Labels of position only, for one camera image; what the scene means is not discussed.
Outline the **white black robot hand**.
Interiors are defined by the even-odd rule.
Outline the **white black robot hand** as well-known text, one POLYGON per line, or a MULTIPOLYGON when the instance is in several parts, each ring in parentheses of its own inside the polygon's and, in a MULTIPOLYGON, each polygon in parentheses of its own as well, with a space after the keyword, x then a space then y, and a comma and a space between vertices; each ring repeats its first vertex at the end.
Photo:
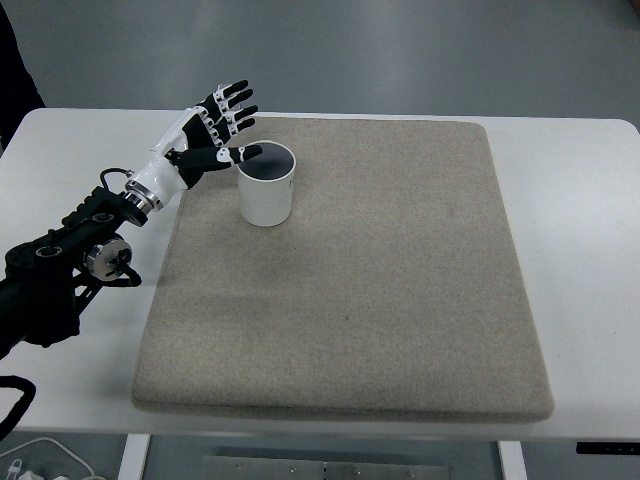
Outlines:
POLYGON ((223 84, 185 109, 152 147, 148 163, 133 174, 125 197, 143 212, 160 210, 179 192, 192 188, 208 172, 226 170, 258 156, 259 146, 230 147, 228 142, 255 124, 255 105, 246 80, 223 84))

